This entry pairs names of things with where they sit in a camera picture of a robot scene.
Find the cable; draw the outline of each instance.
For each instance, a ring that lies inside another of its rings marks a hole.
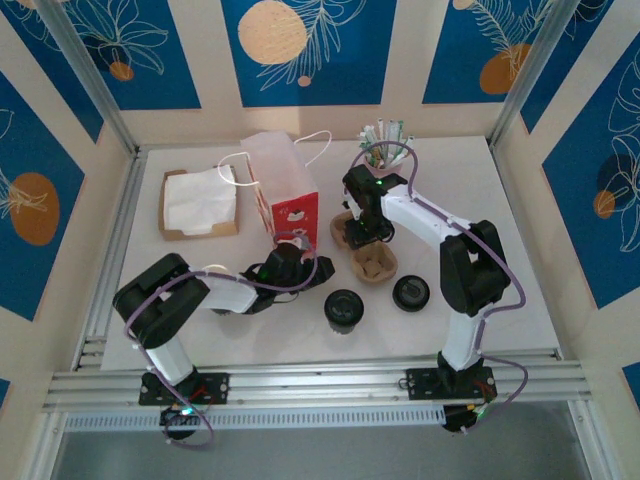
[[[209,422],[209,419],[207,419],[207,417],[204,415],[204,413],[202,411],[200,411],[198,408],[196,408],[193,405],[193,403],[191,403],[190,399],[184,397],[180,392],[178,392],[178,390],[173,385],[171,385],[169,380],[167,380],[167,378],[158,369],[158,367],[156,366],[155,362],[149,356],[149,354],[147,353],[145,348],[142,346],[140,341],[135,337],[135,335],[133,335],[131,333],[131,326],[138,319],[138,317],[142,314],[142,312],[144,312],[149,307],[149,305],[151,305],[156,299],[158,299],[160,297],[160,295],[162,295],[163,293],[169,291],[171,288],[173,288],[174,286],[176,286],[180,282],[183,282],[184,280],[187,280],[187,279],[192,278],[192,277],[215,277],[215,278],[220,278],[220,279],[223,279],[223,280],[229,280],[229,281],[232,281],[232,282],[239,282],[239,283],[242,283],[242,284],[245,284],[245,285],[249,285],[249,286],[252,286],[252,287],[264,288],[264,289],[273,290],[273,291],[281,292],[281,293],[287,293],[287,292],[294,292],[296,290],[302,290],[304,287],[306,287],[313,280],[313,278],[316,275],[316,272],[318,270],[318,254],[317,254],[315,248],[313,248],[313,245],[311,245],[311,243],[307,239],[307,237],[305,237],[304,235],[300,235],[299,233],[278,232],[273,236],[273,240],[277,241],[279,238],[284,237],[284,236],[294,236],[294,237],[297,237],[297,238],[301,239],[303,246],[308,246],[309,249],[311,250],[312,255],[313,255],[313,267],[311,269],[311,273],[309,274],[309,277],[304,282],[302,282],[300,285],[296,285],[296,286],[293,286],[293,287],[276,287],[276,286],[267,285],[267,284],[264,284],[264,283],[252,282],[250,280],[247,280],[246,278],[234,277],[232,275],[227,275],[227,274],[224,274],[224,273],[209,272],[209,271],[203,271],[203,270],[198,270],[198,271],[194,271],[194,272],[187,272],[187,273],[184,273],[184,274],[182,274],[182,275],[170,280],[169,282],[164,284],[162,287],[159,287],[151,296],[149,296],[144,302],[142,302],[140,304],[140,306],[127,319],[127,321],[126,321],[126,323],[124,325],[124,335],[129,340],[134,342],[133,347],[135,349],[137,349],[138,351],[140,351],[140,353],[142,353],[142,356],[149,363],[149,366],[147,367],[147,370],[150,371],[151,373],[155,374],[155,376],[158,377],[158,380],[160,380],[160,382],[164,385],[164,387],[167,390],[169,390],[174,397],[176,397],[178,400],[180,400],[180,402],[182,402],[183,405],[191,408],[193,410],[193,412],[197,415],[197,417],[204,423],[204,425],[207,427],[207,430],[209,431],[209,439],[206,442],[201,443],[201,444],[197,444],[197,445],[175,442],[171,438],[168,438],[168,436],[165,433],[166,442],[168,444],[175,445],[177,447],[184,448],[186,450],[203,450],[206,447],[208,447],[210,444],[213,443],[213,436],[214,436],[213,426],[211,425],[211,422]]]
[[[474,342],[474,348],[476,349],[478,355],[481,358],[484,358],[485,360],[488,360],[490,362],[497,362],[497,363],[502,363],[504,365],[509,365],[509,366],[512,366],[512,367],[516,367],[516,368],[519,368],[520,370],[522,370],[522,372],[523,372],[522,383],[520,384],[520,386],[515,390],[515,392],[513,392],[511,395],[509,395],[509,397],[503,402],[503,404],[500,407],[498,407],[497,409],[494,410],[494,413],[492,415],[500,413],[507,406],[509,406],[509,404],[512,403],[518,395],[520,395],[522,390],[524,390],[525,386],[527,385],[527,382],[529,381],[529,372],[526,369],[526,367],[524,367],[523,365],[520,365],[519,363],[516,363],[514,361],[505,360],[505,359],[501,359],[501,358],[485,355],[482,352],[480,347],[481,347],[481,344],[482,344],[482,337],[484,335],[484,330],[485,330],[487,319],[491,315],[494,315],[494,314],[499,313],[499,312],[517,310],[517,309],[520,309],[520,308],[524,307],[524,305],[527,302],[527,296],[526,296],[526,294],[524,292],[524,288],[522,287],[522,284],[520,283],[520,281],[518,280],[516,275],[513,273],[513,271],[506,264],[506,262],[504,260],[502,260],[502,258],[500,258],[500,256],[496,252],[494,252],[493,249],[491,247],[489,247],[489,245],[487,245],[484,241],[482,241],[480,238],[478,238],[477,235],[475,235],[473,232],[469,231],[468,229],[466,229],[465,227],[463,227],[462,225],[460,225],[456,221],[453,221],[452,219],[447,217],[445,214],[443,214],[437,208],[434,208],[431,205],[429,205],[428,203],[425,203],[422,200],[420,200],[419,198],[415,198],[413,196],[413,182],[415,181],[416,175],[418,173],[418,155],[416,154],[416,152],[415,152],[415,150],[413,148],[409,147],[408,145],[406,145],[404,143],[396,142],[394,140],[383,140],[381,142],[374,143],[374,144],[370,145],[369,147],[367,147],[366,149],[363,149],[362,151],[360,151],[360,153],[358,153],[358,155],[356,155],[356,158],[351,163],[351,168],[353,168],[355,166],[355,164],[358,162],[358,160],[360,160],[360,158],[362,158],[369,150],[371,150],[372,148],[375,148],[375,147],[382,146],[382,145],[397,145],[397,146],[403,147],[413,157],[413,170],[411,171],[411,176],[409,177],[409,182],[407,184],[407,190],[409,192],[409,197],[411,198],[411,200],[413,202],[415,202],[417,205],[419,205],[422,208],[424,208],[425,210],[427,210],[428,212],[430,212],[430,213],[434,214],[435,216],[437,216],[438,218],[440,218],[447,225],[450,225],[453,228],[455,228],[456,230],[458,230],[459,232],[464,233],[476,245],[478,245],[480,248],[482,248],[491,257],[491,259],[493,261],[495,261],[500,266],[500,268],[504,271],[504,273],[509,277],[509,279],[511,280],[511,283],[513,283],[513,286],[518,291],[518,295],[520,295],[520,300],[517,303],[511,304],[511,305],[493,307],[493,308],[490,308],[489,310],[485,310],[485,312],[482,314],[482,317],[480,319],[480,325],[479,325],[479,328],[478,328],[478,333],[476,334],[476,339],[475,339],[475,342]],[[473,427],[467,429],[465,431],[465,433],[477,428],[479,425],[481,425],[481,424],[474,425]]]

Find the white napkin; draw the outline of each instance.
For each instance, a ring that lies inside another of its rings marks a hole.
[[[229,165],[222,174],[232,179]],[[164,185],[164,227],[184,235],[209,233],[213,225],[232,222],[236,213],[236,186],[225,182],[215,168],[167,177]]]

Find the white table surface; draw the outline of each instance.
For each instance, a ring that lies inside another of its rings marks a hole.
[[[312,158],[324,142],[300,144]],[[558,341],[540,288],[507,203],[493,159],[483,137],[417,140],[420,168],[415,189],[452,214],[471,221],[493,222],[500,234],[507,262],[520,278],[528,297],[524,309],[492,317],[483,349],[487,351],[556,348]],[[186,169],[202,171],[239,147],[160,149],[149,153],[120,285],[129,282],[160,257],[177,252],[192,266],[220,263],[232,272],[262,262],[271,250],[270,239],[254,204],[252,188],[238,190],[240,233],[231,237],[165,242],[158,231],[159,188],[163,173]],[[398,258],[394,279],[379,286],[361,283],[351,272],[348,253],[339,250],[329,233],[329,222],[344,211],[341,179],[358,153],[355,141],[333,142],[309,166],[320,192],[318,253],[333,260],[336,273],[325,284],[301,293],[290,304],[252,316],[218,316],[197,310],[179,332],[195,365],[238,365],[332,360],[383,359],[438,352],[444,345],[450,309],[439,291],[438,252],[398,226],[389,244]],[[230,159],[239,182],[249,180],[242,157]],[[409,163],[402,175],[408,178]],[[418,313],[405,313],[393,303],[391,291],[403,275],[423,277],[431,287],[429,304]],[[364,300],[365,315],[349,335],[329,328],[323,305],[334,290],[356,291]],[[502,304],[517,300],[515,288]],[[114,313],[109,326],[103,370],[144,368],[142,356],[122,333],[123,322]]]

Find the orange circle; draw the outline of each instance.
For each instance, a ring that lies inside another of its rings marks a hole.
[[[489,95],[501,95],[511,90],[530,49],[531,45],[520,43],[489,60],[480,73],[482,91]]]
[[[240,19],[238,38],[254,62],[278,65],[300,55],[307,45],[307,29],[289,5],[262,0]]]
[[[122,62],[113,62],[109,65],[109,72],[121,82],[128,82],[133,78],[133,69]]]
[[[9,198],[14,202],[9,212],[16,233],[36,247],[47,245],[53,239],[60,221],[56,187],[39,173],[23,173],[13,181],[11,187],[18,191],[9,190]]]
[[[598,192],[596,198],[593,200],[593,210],[596,212],[596,215],[604,220],[613,215],[615,208],[616,198],[613,196],[613,193],[607,190]]]
[[[298,85],[300,85],[301,87],[308,87],[309,85],[311,85],[311,78],[307,77],[306,75],[301,76],[298,79]]]

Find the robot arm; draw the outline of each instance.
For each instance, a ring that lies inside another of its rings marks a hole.
[[[302,292],[324,283],[333,275],[331,260],[318,257],[313,278],[305,282],[313,272],[314,261],[302,261],[302,254],[303,251],[292,243],[283,242],[264,263],[254,264],[243,272],[239,281],[234,282],[233,277],[230,281],[229,276],[224,275],[222,277],[226,278],[187,278],[144,309],[132,323],[131,332],[167,381],[180,393],[190,396],[201,382],[177,337],[178,330],[196,309],[210,309],[222,315],[230,312],[254,314],[273,305],[276,296],[283,291]],[[122,287],[113,299],[113,306],[127,322],[159,288],[189,271],[189,265],[180,255],[166,255]],[[306,285],[296,288],[303,282]]]
[[[414,193],[412,199],[407,181],[396,174],[376,179],[364,165],[359,165],[349,170],[343,183],[345,206],[354,216],[346,225],[346,240],[352,249],[376,240],[391,240],[393,223],[397,223],[439,250],[440,288],[452,308],[449,336],[441,352],[443,363],[454,372],[478,364],[475,343],[482,311],[502,298],[510,280],[483,250],[452,225],[455,222],[474,232],[504,260],[495,227],[488,221],[471,224],[418,194]],[[449,222],[420,206],[416,198]]]

